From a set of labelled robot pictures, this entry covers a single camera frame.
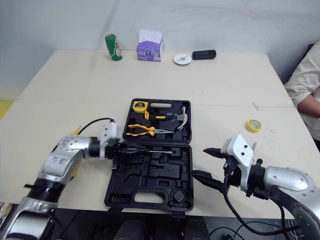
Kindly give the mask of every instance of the black toolbox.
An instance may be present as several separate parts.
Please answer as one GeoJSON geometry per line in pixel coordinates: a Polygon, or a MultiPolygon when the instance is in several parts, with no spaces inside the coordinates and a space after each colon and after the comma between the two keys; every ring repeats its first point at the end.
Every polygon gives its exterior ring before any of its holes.
{"type": "Polygon", "coordinates": [[[104,199],[105,205],[116,211],[121,211],[123,208],[157,209],[171,211],[173,215],[183,217],[185,212],[190,211],[194,205],[193,178],[190,174],[192,171],[192,149],[189,146],[191,138],[189,101],[133,99],[123,130],[123,139],[125,142],[147,147],[149,151],[169,153],[115,154],[113,162],[116,163],[116,167],[113,168],[110,177],[104,199]],[[136,124],[173,133],[154,136],[127,135],[126,133],[147,132],[141,128],[129,128],[136,124]],[[137,193],[156,194],[163,202],[136,201],[137,193]]]}

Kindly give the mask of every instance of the sleeve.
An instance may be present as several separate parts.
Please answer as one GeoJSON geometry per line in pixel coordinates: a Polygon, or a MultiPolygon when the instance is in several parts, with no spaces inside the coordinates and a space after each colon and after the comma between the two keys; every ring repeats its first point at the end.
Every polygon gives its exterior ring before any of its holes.
{"type": "Polygon", "coordinates": [[[319,79],[320,42],[311,48],[284,85],[295,106],[320,86],[319,79]]]}

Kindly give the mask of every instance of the green can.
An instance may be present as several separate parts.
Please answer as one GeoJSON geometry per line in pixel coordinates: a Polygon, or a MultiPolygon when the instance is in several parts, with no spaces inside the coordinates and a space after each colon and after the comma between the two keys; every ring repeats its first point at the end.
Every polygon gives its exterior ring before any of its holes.
{"type": "Polygon", "coordinates": [[[104,37],[106,47],[108,48],[109,54],[113,61],[119,61],[122,59],[121,49],[116,35],[107,34],[104,37]]]}

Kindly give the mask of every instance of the wire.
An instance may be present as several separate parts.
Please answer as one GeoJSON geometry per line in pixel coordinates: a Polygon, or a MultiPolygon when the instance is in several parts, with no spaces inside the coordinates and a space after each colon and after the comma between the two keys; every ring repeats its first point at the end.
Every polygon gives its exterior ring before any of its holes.
{"type": "Polygon", "coordinates": [[[245,240],[239,233],[237,233],[235,230],[231,229],[230,227],[226,227],[226,226],[221,226],[221,227],[218,227],[214,230],[212,230],[212,232],[209,233],[209,236],[211,236],[215,231],[219,230],[219,229],[228,229],[232,232],[234,232],[234,235],[238,235],[242,240],[245,240]]]}
{"type": "MultiPolygon", "coordinates": [[[[290,225],[294,225],[294,223],[292,222],[292,220],[291,219],[289,219],[288,220],[288,226],[290,227],[290,225]]],[[[297,235],[297,233],[296,233],[296,230],[293,230],[293,232],[292,231],[290,231],[290,234],[291,234],[291,236],[292,237],[294,237],[295,238],[295,240],[298,240],[298,238],[301,238],[301,237],[304,237],[305,235],[297,235]]]]}
{"type": "Polygon", "coordinates": [[[223,189],[222,189],[223,197],[224,197],[224,200],[225,200],[226,204],[228,205],[228,207],[232,211],[232,213],[235,215],[235,217],[239,220],[239,222],[246,229],[248,229],[249,231],[251,231],[251,232],[253,232],[254,234],[257,234],[257,235],[271,236],[271,235],[283,234],[284,232],[288,232],[288,231],[291,231],[291,230],[299,228],[299,226],[294,226],[294,227],[289,227],[289,228],[285,228],[285,229],[281,229],[281,230],[277,230],[277,231],[269,231],[269,232],[257,231],[255,229],[251,228],[248,224],[246,224],[246,222],[242,219],[242,217],[239,215],[239,213],[235,210],[235,208],[232,206],[231,202],[229,201],[229,198],[228,198],[229,177],[230,177],[230,174],[226,172],[225,176],[224,176],[223,189]]]}
{"type": "Polygon", "coordinates": [[[280,204],[278,204],[278,203],[276,203],[276,204],[280,208],[280,212],[281,212],[281,224],[282,224],[283,235],[284,235],[286,240],[291,240],[291,238],[289,237],[288,233],[286,232],[285,210],[280,204]]]}
{"type": "Polygon", "coordinates": [[[76,217],[78,216],[80,210],[78,210],[76,212],[76,214],[73,216],[73,218],[71,219],[71,221],[69,222],[69,224],[64,228],[64,230],[60,233],[60,235],[57,237],[58,239],[60,239],[64,233],[68,230],[68,228],[70,227],[70,225],[73,223],[73,221],[76,219],[76,217]]]}
{"type": "MultiPolygon", "coordinates": [[[[277,228],[281,228],[281,226],[278,226],[278,225],[275,225],[275,224],[271,224],[271,223],[268,223],[268,222],[263,222],[263,221],[248,221],[246,222],[246,224],[253,224],[253,223],[256,223],[256,224],[264,224],[264,225],[269,225],[269,226],[273,226],[273,227],[277,227],[277,228]]],[[[240,225],[238,227],[238,229],[235,231],[234,235],[233,235],[233,238],[236,237],[236,233],[239,232],[239,230],[243,227],[244,225],[240,225]]]]}
{"type": "Polygon", "coordinates": [[[89,127],[91,124],[94,124],[96,122],[102,121],[102,120],[110,120],[110,122],[114,122],[115,120],[113,120],[110,117],[102,117],[102,118],[98,118],[96,120],[93,120],[91,122],[89,122],[87,125],[85,125],[79,132],[78,135],[80,135],[87,127],[89,127]]]}
{"type": "Polygon", "coordinates": [[[61,221],[57,218],[56,214],[53,213],[51,214],[53,220],[56,222],[56,224],[59,226],[60,230],[62,231],[63,227],[62,227],[62,223],[61,221]]]}

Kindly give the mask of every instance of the yellow-handled pliers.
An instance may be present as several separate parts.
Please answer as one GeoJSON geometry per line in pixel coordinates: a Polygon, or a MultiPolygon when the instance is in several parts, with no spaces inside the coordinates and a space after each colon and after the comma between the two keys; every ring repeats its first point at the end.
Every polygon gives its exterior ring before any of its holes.
{"type": "Polygon", "coordinates": [[[169,131],[169,130],[164,130],[164,129],[156,129],[154,126],[147,127],[147,126],[143,126],[140,124],[128,125],[128,128],[146,130],[145,132],[142,132],[142,133],[129,133],[129,132],[127,132],[125,134],[127,136],[133,136],[133,137],[142,136],[142,135],[146,135],[146,134],[150,134],[151,137],[153,137],[155,134],[173,134],[174,133],[174,131],[169,131]]]}

